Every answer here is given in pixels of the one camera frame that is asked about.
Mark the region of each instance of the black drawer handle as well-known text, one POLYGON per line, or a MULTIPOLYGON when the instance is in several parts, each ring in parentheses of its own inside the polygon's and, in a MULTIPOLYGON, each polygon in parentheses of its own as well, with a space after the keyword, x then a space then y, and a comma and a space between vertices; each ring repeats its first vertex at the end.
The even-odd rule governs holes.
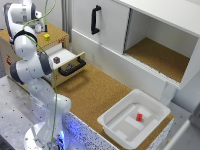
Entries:
POLYGON ((82 67, 84 67, 86 65, 86 62, 84 60, 82 60, 80 58, 80 56, 77 58, 77 61, 80 63, 79 65, 71 68, 71 69, 66 69, 66 70, 62 70, 61 67, 58 68, 58 72, 63 75, 63 76, 69 76, 70 74, 76 72, 77 70, 81 69, 82 67))
POLYGON ((92 35, 98 33, 100 30, 96 28, 96 12, 101 10, 101 7, 96 5, 96 8, 92 10, 92 24, 91 24, 91 31, 92 35))

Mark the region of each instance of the cork shelf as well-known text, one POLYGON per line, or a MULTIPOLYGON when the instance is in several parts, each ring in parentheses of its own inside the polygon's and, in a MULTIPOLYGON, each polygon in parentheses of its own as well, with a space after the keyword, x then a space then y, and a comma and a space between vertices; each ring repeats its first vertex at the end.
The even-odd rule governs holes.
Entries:
POLYGON ((144 38, 142 41, 125 51, 125 53, 177 82, 181 82, 190 61, 190 58, 149 38, 144 38))

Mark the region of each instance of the cork mat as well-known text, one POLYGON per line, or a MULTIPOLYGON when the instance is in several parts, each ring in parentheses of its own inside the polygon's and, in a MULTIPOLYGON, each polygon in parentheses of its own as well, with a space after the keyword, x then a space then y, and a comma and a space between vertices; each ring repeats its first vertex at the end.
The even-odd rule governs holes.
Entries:
MULTIPOLYGON (((66 32, 64 32, 63 30, 60 30, 56 26, 48 23, 48 32, 42 32, 41 34, 38 34, 37 40, 38 40, 38 44, 41 47, 45 47, 45 46, 51 44, 52 42, 57 41, 58 39, 61 39, 65 36, 69 36, 69 35, 66 32), (51 39, 49 41, 44 40, 45 34, 49 34, 51 36, 51 39)), ((3 38, 4 40, 6 40, 8 43, 10 43, 10 36, 8 34, 7 29, 0 31, 0 37, 3 38)))
MULTIPOLYGON (((71 112, 120 150, 123 148, 105 134, 103 127, 97 122, 97 118, 130 92, 131 89, 90 64, 87 64, 82 72, 58 87, 59 94, 72 100, 71 112)), ((148 148, 172 119, 173 115, 169 115, 137 150, 148 148)))
POLYGON ((188 57, 149 38, 143 39, 125 53, 178 82, 181 82, 190 61, 188 57))

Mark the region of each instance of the yellow object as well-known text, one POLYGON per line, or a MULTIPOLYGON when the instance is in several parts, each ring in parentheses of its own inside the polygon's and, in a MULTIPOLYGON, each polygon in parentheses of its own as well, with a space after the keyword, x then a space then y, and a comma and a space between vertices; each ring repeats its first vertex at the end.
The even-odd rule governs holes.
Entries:
POLYGON ((49 41, 51 39, 51 36, 49 34, 44 35, 44 40, 49 41))

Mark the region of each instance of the white tray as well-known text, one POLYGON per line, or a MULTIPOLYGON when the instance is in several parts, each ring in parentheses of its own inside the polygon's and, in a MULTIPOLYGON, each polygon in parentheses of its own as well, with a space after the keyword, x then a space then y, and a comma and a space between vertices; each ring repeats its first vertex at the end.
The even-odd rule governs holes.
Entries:
POLYGON ((169 115, 170 109, 140 90, 133 90, 98 118, 105 133, 126 149, 136 149, 169 115), (137 114, 143 114, 141 122, 137 114))

